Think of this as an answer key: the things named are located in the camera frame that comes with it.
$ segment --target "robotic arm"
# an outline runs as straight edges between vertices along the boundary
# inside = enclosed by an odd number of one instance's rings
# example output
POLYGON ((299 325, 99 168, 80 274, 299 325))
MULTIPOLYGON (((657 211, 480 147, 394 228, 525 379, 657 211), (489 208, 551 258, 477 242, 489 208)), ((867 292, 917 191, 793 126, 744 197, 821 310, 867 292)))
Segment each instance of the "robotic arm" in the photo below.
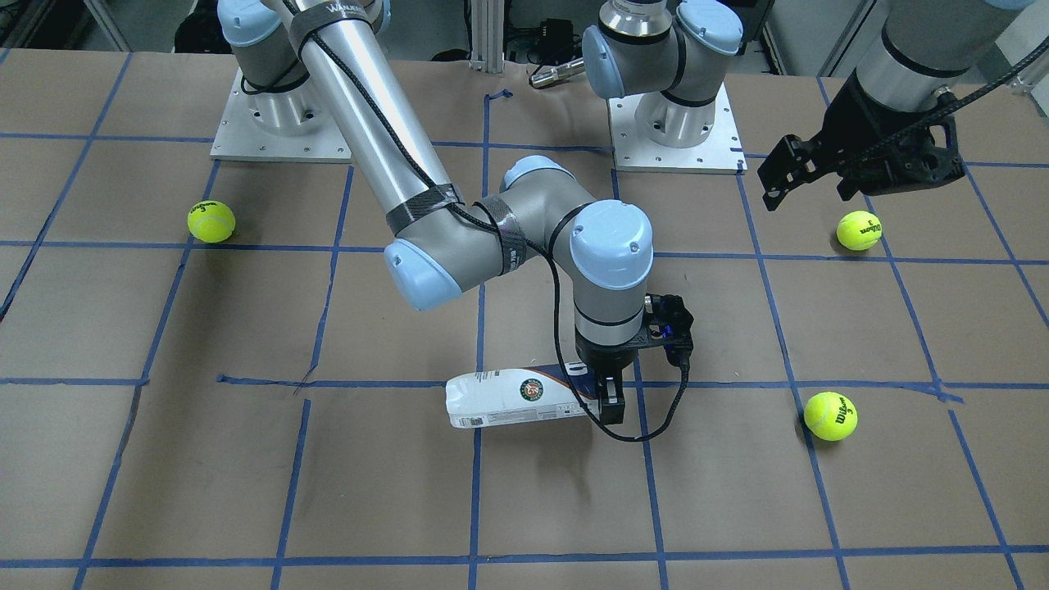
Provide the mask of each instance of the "robotic arm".
POLYGON ((386 212, 395 236, 387 267, 412 307, 436 308, 540 254, 573 280, 576 347, 592 372, 600 423, 622 422, 621 373, 639 349, 666 347, 687 375, 691 316, 680 298, 646 293, 652 231, 644 212, 596 201, 542 156, 518 162, 499 194, 467 208, 376 41, 383 2, 262 3, 286 35, 236 47, 241 69, 248 77, 269 67, 256 78, 277 86, 274 64, 301 60, 386 212))
POLYGON ((828 108, 822 129, 808 142, 786 135, 757 169, 768 210, 789 191, 831 172, 842 178, 842 201, 857 191, 914 191, 964 176, 949 113, 982 94, 958 101, 949 85, 1032 2, 896 2, 880 38, 828 108), (936 127, 943 129, 942 145, 930 131, 936 127))

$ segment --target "blue tape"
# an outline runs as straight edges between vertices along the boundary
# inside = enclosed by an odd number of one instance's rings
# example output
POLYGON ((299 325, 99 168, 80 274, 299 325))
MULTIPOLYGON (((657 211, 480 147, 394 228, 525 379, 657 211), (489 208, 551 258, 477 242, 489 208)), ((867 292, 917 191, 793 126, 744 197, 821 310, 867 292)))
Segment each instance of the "blue tape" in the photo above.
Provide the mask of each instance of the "blue tape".
MULTIPOLYGON (((754 225, 754 216, 750 210, 750 203, 747 198, 747 189, 743 185, 743 176, 735 176, 735 184, 740 190, 740 198, 743 199, 743 210, 747 217, 747 227, 750 229, 750 238, 754 244, 754 253, 757 254, 757 267, 762 273, 762 282, 765 286, 765 296, 769 300, 769 309, 772 312, 772 322, 776 328, 776 339, 779 341, 779 350, 783 352, 784 368, 787 372, 787 379, 790 381, 791 395, 794 397, 794 405, 798 417, 802 414, 801 394, 798 392, 797 381, 794 377, 794 368, 790 361, 790 352, 787 349, 787 340, 784 336, 783 323, 779 321, 779 310, 776 305, 775 296, 772 294, 772 282, 769 280, 768 269, 765 260, 761 259, 762 245, 757 239, 757 227, 754 225)), ((819 493, 819 503, 823 508, 823 519, 827 521, 827 531, 831 539, 831 547, 834 549, 834 561, 838 566, 838 575, 841 577, 841 588, 851 590, 849 573, 845 570, 845 561, 841 554, 841 544, 838 542, 838 531, 834 525, 834 515, 831 512, 831 502, 827 497, 827 487, 823 485, 823 475, 819 469, 819 460, 816 457, 816 447, 812 442, 812 434, 808 428, 801 428, 805 436, 805 446, 809 454, 809 464, 812 466, 812 476, 816 481, 816 491, 819 493)))
POLYGON ((12 133, 0 131, 0 139, 4 140, 76 140, 85 142, 91 135, 69 135, 65 133, 12 133))
POLYGON ((972 459, 972 451, 969 450, 969 445, 965 441, 965 434, 962 433, 962 425, 958 421, 958 415, 955 414, 954 409, 948 409, 947 413, 950 415, 950 423, 955 426, 955 435, 958 436, 958 443, 962 445, 962 452, 965 455, 965 462, 969 464, 969 471, 972 473, 972 480, 977 484, 977 489, 980 490, 980 499, 983 500, 984 508, 987 510, 987 517, 990 519, 991 527, 994 528, 994 536, 998 538, 998 544, 1005 554, 1005 562, 1009 565, 1009 572, 1012 574, 1012 581, 1016 584, 1016 590, 1024 590, 1024 583, 1020 580, 1020 572, 1016 570, 1016 562, 1012 559, 1012 552, 1009 550, 1009 545, 1005 541, 1005 533, 1002 531, 1002 525, 998 522, 998 517, 994 514, 994 507, 990 503, 990 496, 987 494, 987 487, 984 486, 983 479, 980 477, 980 470, 977 469, 977 462, 972 459))
POLYGON ((170 135, 99 135, 94 139, 100 142, 157 142, 183 144, 210 144, 215 141, 215 138, 178 138, 170 135))
POLYGON ((331 243, 331 259, 328 262, 328 287, 324 294, 324 308, 321 310, 321 317, 317 320, 317 336, 314 338, 314 354, 309 357, 309 368, 306 377, 317 368, 321 361, 321 347, 324 343, 324 331, 327 328, 327 314, 331 307, 331 291, 335 288, 335 275, 339 268, 339 244, 342 241, 342 233, 346 226, 346 210, 349 208, 349 194, 354 185, 354 167, 346 169, 346 182, 343 184, 342 203, 339 206, 339 220, 335 226, 335 238, 331 243))
POLYGON ((998 220, 994 219, 994 215, 990 212, 990 206, 987 205, 987 199, 984 198, 983 191, 980 190, 980 186, 977 185, 977 180, 972 176, 972 172, 965 168, 965 175, 969 178, 969 184, 972 185, 972 190, 977 193, 977 198, 980 199, 980 205, 984 208, 984 212, 987 213, 987 218, 990 219, 990 225, 994 228, 994 233, 998 234, 998 238, 1002 240, 1002 246, 1005 248, 1005 253, 1009 255, 1009 259, 1012 260, 1016 268, 1016 273, 1020 274, 1020 280, 1023 281, 1024 288, 1027 289, 1027 294, 1031 297, 1031 301, 1034 303, 1034 309, 1037 310, 1039 315, 1042 316, 1042 323, 1049 328, 1049 316, 1046 315, 1045 308, 1042 307, 1042 301, 1039 300, 1037 295, 1034 294, 1034 290, 1031 288, 1031 283, 1027 280, 1027 275, 1024 274, 1024 269, 1020 267, 1016 262, 1016 255, 1013 254, 1012 248, 1009 246, 1009 241, 1005 238, 1005 234, 1002 232, 1002 228, 998 225, 998 220))
MULTIPOLYGON (((116 97, 116 91, 120 89, 121 83, 124 81, 124 75, 127 73, 128 65, 131 64, 131 57, 134 54, 128 54, 124 59, 124 65, 121 66, 121 70, 116 75, 116 80, 113 82, 113 86, 109 90, 109 96, 106 98, 106 102, 102 106, 102 112, 99 113, 98 119, 94 121, 94 126, 91 128, 91 135, 86 142, 84 142, 84 149, 81 150, 80 157, 77 159, 77 163, 73 165, 72 171, 69 172, 69 176, 66 178, 65 185, 62 187, 62 192, 59 193, 58 201, 56 201, 51 211, 47 214, 47 219, 44 220, 43 227, 40 228, 40 233, 37 234, 37 239, 29 249, 29 254, 26 256, 25 261, 22 264, 22 268, 15 277, 14 283, 12 283, 10 289, 7 291, 7 296, 4 298, 3 304, 0 305, 0 321, 3 321, 3 318, 10 310, 10 305, 15 302, 15 296, 18 294, 18 290, 22 287, 22 282, 25 280, 25 275, 29 272, 29 267, 33 266, 33 262, 37 257, 37 252, 40 251, 40 245, 44 241, 44 238, 47 237, 47 231, 51 228, 51 224, 55 223, 55 216, 58 214, 59 209, 62 208, 62 204, 65 203, 66 197, 69 195, 69 189, 72 188, 72 184, 77 180, 77 174, 80 172, 81 167, 84 166, 84 161, 87 159, 87 152, 91 149, 91 138, 99 133, 99 128, 102 127, 102 122, 105 121, 106 113, 109 112, 109 106, 112 105, 113 99, 116 97)), ((73 590, 80 590, 80 586, 77 586, 73 590)))
POLYGON ((231 385, 284 385, 286 387, 328 387, 343 389, 365 388, 397 388, 422 389, 427 387, 444 387, 447 381, 285 381, 278 379, 252 379, 249 377, 231 377, 219 375, 215 381, 231 385))
POLYGON ((616 201, 623 201, 619 194, 619 171, 615 167, 612 168, 612 197, 616 201))
MULTIPOLYGON (((871 202, 871 197, 864 194, 863 199, 866 202, 868 209, 877 215, 877 212, 874 210, 874 204, 871 202)), ((900 274, 900 269, 896 266, 896 261, 893 259, 893 250, 889 246, 889 239, 882 236, 881 245, 885 249, 885 254, 889 255, 889 265, 893 269, 893 275, 896 277, 896 283, 900 287, 900 295, 903 296, 903 304, 907 308, 907 314, 911 316, 911 322, 914 323, 915 332, 918 333, 918 342, 921 344, 922 354, 925 355, 925 363, 928 365, 928 373, 933 378, 933 385, 937 388, 937 391, 939 391, 943 381, 940 379, 939 374, 937 374, 936 365, 933 363, 933 353, 929 351, 928 342, 925 341, 925 332, 921 328, 921 322, 918 321, 918 312, 915 311, 914 303, 911 301, 911 294, 907 293, 907 288, 903 285, 903 275, 900 274)))
POLYGON ((308 398, 302 401, 302 419, 299 422, 299 438, 295 443, 295 462, 292 464, 292 479, 287 484, 287 499, 284 502, 284 517, 280 522, 280 539, 277 541, 277 563, 273 566, 273 577, 270 581, 271 590, 279 590, 280 574, 284 554, 287 552, 287 535, 292 531, 292 514, 295 512, 295 497, 299 490, 299 473, 302 470, 302 455, 306 448, 306 431, 309 429, 309 408, 313 401, 308 398))
POLYGON ((76 379, 69 377, 0 377, 0 385, 79 385, 102 387, 137 387, 147 379, 76 379))
MULTIPOLYGON (((648 436, 648 414, 645 409, 644 378, 641 375, 641 361, 634 359, 634 380, 638 393, 638 417, 641 420, 641 436, 648 436)), ((659 583, 661 590, 670 589, 670 578, 666 572, 666 547, 663 544, 663 519, 659 512, 659 494, 656 491, 656 468, 652 466, 652 448, 649 441, 641 443, 645 456, 645 479, 648 482, 648 508, 652 515, 652 533, 656 539, 656 556, 659 565, 659 583)))

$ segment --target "blue tape grid line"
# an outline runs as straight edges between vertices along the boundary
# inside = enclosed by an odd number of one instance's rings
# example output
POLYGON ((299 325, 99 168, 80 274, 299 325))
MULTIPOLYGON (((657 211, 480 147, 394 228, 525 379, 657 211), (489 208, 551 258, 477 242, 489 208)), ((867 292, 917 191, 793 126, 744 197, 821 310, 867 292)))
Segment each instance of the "blue tape grid line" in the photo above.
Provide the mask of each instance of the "blue tape grid line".
MULTIPOLYGON (((641 361, 634 359, 634 380, 644 383, 641 376, 641 361)), ((641 436, 647 436, 648 413, 645 407, 644 385, 637 385, 638 417, 641 421, 641 436)), ((656 540, 656 561, 659 566, 659 584, 661 590, 670 590, 670 578, 666 571, 666 547, 663 544, 663 519, 659 512, 659 493, 656 491, 656 467, 652 464, 652 447, 649 441, 641 443, 645 456, 645 480, 648 484, 648 506, 652 514, 652 535, 656 540)))
POLYGON ((987 205, 987 199, 984 198, 983 191, 980 190, 980 186, 977 185, 977 180, 972 176, 972 172, 966 166, 965 175, 969 178, 969 184, 972 185, 972 190, 977 193, 977 198, 980 199, 980 205, 984 208, 984 212, 987 213, 987 218, 990 220, 990 225, 994 228, 994 233, 998 234, 998 238, 1002 241, 1002 247, 1005 248, 1005 253, 1009 255, 1009 259, 1013 262, 1016 268, 1016 272, 1020 274, 1020 280, 1023 281, 1024 288, 1027 289, 1027 294, 1030 295, 1031 301, 1034 302, 1034 308, 1039 311, 1039 315, 1042 316, 1042 322, 1049 328, 1049 317, 1046 317, 1045 308, 1042 307, 1042 302, 1039 301, 1037 295, 1034 294, 1034 290, 1031 289, 1030 281, 1027 280, 1027 275, 1024 274, 1024 269, 1016 264, 1016 255, 1012 252, 1012 247, 1009 246, 1009 241, 1005 239, 1005 234, 1002 232, 1002 228, 998 225, 998 220, 990 211, 990 206, 987 205))
POLYGON ((280 588, 280 575, 284 566, 284 555, 287 552, 287 536, 292 532, 292 514, 295 512, 295 498, 299 490, 299 473, 302 470, 302 455, 306 448, 306 430, 309 428, 309 408, 312 405, 313 402, 309 399, 302 402, 302 420, 299 423, 299 438, 295 444, 295 461, 292 463, 292 478, 287 484, 287 499, 284 502, 284 517, 280 522, 280 539, 277 541, 277 557, 273 564, 270 590, 280 588))
MULTIPOLYGON (((1047 554, 1049 545, 1010 545, 1013 553, 1047 554)), ((711 562, 711 561, 761 561, 761 560, 818 560, 834 557, 833 549, 779 549, 766 551, 676 551, 663 556, 667 562, 711 562)), ((1001 555, 1000 545, 945 545, 916 547, 855 547, 842 548, 845 557, 893 557, 903 555, 1001 555)), ((574 564, 574 563, 616 563, 657 562, 655 552, 636 553, 522 553, 481 557, 485 564, 574 564)), ((284 557, 283 568, 324 566, 462 566, 470 562, 469 555, 321 555, 284 557)), ((69 569, 83 563, 82 560, 0 560, 0 569, 69 569)), ((94 559, 88 568, 272 568, 276 557, 150 557, 94 559)))
POLYGON ((999 547, 1005 555, 1005 563, 1009 566, 1009 573, 1012 574, 1012 581, 1016 584, 1016 590, 1024 590, 1024 582, 1020 578, 1020 571, 1016 569, 1016 562, 1012 557, 1012 550, 1005 541, 1005 533, 1002 531, 1002 525, 994 513, 994 507, 990 503, 990 496, 987 494, 987 488, 980 477, 980 470, 977 469, 977 462, 972 459, 972 451, 969 450, 969 445, 965 441, 965 435, 962 433, 962 425, 958 421, 958 415, 955 414, 954 409, 948 410, 948 413, 950 414, 950 423, 955 426, 955 435, 958 437, 958 443, 962 445, 962 452, 965 454, 965 462, 969 464, 969 471, 977 483, 977 489, 980 490, 980 499, 983 500, 984 508, 987 509, 987 518, 990 519, 990 524, 994 528, 994 535, 998 538, 999 547))
MULTIPOLYGON (((743 201, 743 209, 747 216, 747 226, 750 229, 750 239, 754 245, 754 252, 761 254, 762 245, 757 239, 757 227, 754 225, 754 216, 750 210, 750 202, 747 198, 747 189, 743 185, 742 174, 736 174, 735 183, 740 190, 740 198, 743 201)), ((772 293, 772 282, 769 279, 769 272, 766 268, 765 260, 758 259, 757 267, 762 273, 762 282, 765 286, 765 296, 768 298, 769 309, 772 312, 772 322, 776 329, 776 338, 779 340, 779 350, 783 354, 784 368, 787 372, 787 379, 790 382, 791 395, 794 397, 794 406, 797 409, 798 418, 800 419, 804 412, 801 394, 798 391, 798 384, 794 378, 794 367, 790 361, 790 352, 787 349, 787 339, 784 336, 783 323, 779 321, 779 309, 776 305, 776 299, 772 293)), ((819 493, 819 502, 823 507, 823 519, 827 521, 827 531, 830 535, 834 561, 838 566, 838 575, 841 578, 841 588, 842 590, 851 590, 852 586, 849 583, 849 572, 845 570, 845 561, 841 553, 841 544, 838 542, 838 532, 834 525, 834 515, 831 512, 831 502, 827 497, 827 487, 823 485, 823 476, 819 469, 819 460, 816 457, 816 447, 812 443, 812 433, 810 433, 808 428, 801 428, 801 433, 805 436, 805 446, 808 449, 809 464, 812 466, 812 476, 816 483, 816 491, 819 493)))
POLYGON ((91 128, 91 134, 87 138, 87 141, 84 142, 84 148, 80 151, 80 156, 77 159, 77 163, 73 165, 72 171, 69 172, 69 176, 66 178, 65 185, 62 187, 62 192, 59 193, 58 201, 55 202, 55 206, 51 208, 50 213, 47 214, 47 219, 44 220, 43 227, 40 228, 40 232, 37 234, 37 239, 29 249, 29 254, 25 257, 22 268, 15 277, 15 282, 7 291, 7 296, 4 298, 3 304, 0 305, 0 321, 2 321, 4 316, 7 315, 7 311, 10 310, 10 305, 15 302, 15 296, 18 294, 18 290, 22 286, 22 281, 25 280, 25 275, 29 272, 29 267, 33 266, 33 261, 37 257, 37 252, 40 251, 40 245, 44 241, 44 238, 47 237, 47 231, 51 228, 51 224, 55 223, 55 216, 58 215, 59 209, 61 209, 62 204, 65 203, 66 196, 69 195, 69 190, 72 188, 73 182, 77 180, 77 174, 84 165, 84 161, 87 160, 87 152, 91 149, 93 138, 99 134, 99 129, 102 128, 102 122, 106 120, 109 107, 113 104, 116 91, 120 90, 121 83, 124 81, 124 75, 127 73, 128 65, 131 64, 132 56, 133 54, 128 54, 127 58, 124 59, 124 64, 121 66, 120 73, 116 75, 116 80, 113 81, 113 86, 109 90, 109 96, 106 97, 106 102, 102 105, 102 112, 99 113, 98 119, 94 121, 94 127, 91 128))

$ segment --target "tennis ball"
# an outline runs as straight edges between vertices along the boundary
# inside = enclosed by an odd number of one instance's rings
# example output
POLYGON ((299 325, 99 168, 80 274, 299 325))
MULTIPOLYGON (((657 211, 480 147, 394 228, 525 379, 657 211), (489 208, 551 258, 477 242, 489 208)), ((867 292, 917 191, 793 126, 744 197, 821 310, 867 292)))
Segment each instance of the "tennis ball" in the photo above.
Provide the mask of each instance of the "tennis ball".
POLYGON ((186 215, 186 225, 193 237, 208 244, 218 244, 233 235, 237 220, 226 205, 217 201, 201 201, 186 215))
POLYGON ((881 220, 870 211, 853 211, 838 222, 838 241, 859 252, 881 239, 881 220))
POLYGON ((813 396, 805 404, 805 425, 825 441, 840 441, 856 429, 859 415, 849 398, 836 392, 813 396))

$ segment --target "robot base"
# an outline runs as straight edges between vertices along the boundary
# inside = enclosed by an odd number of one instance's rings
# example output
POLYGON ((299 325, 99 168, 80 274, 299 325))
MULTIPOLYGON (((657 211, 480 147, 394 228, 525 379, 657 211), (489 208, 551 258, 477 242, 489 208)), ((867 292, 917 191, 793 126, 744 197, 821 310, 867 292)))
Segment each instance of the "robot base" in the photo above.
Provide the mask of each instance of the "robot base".
POLYGON ((670 148, 640 133, 634 112, 642 96, 608 101, 616 169, 625 172, 685 172, 693 174, 735 174, 747 169, 735 118, 723 84, 718 90, 718 119, 710 134, 692 148, 670 148))
POLYGON ((254 121, 251 97, 240 90, 240 76, 238 69, 215 131, 213 160, 349 164, 346 140, 325 112, 317 113, 317 124, 311 125, 307 132, 294 135, 274 133, 254 121))

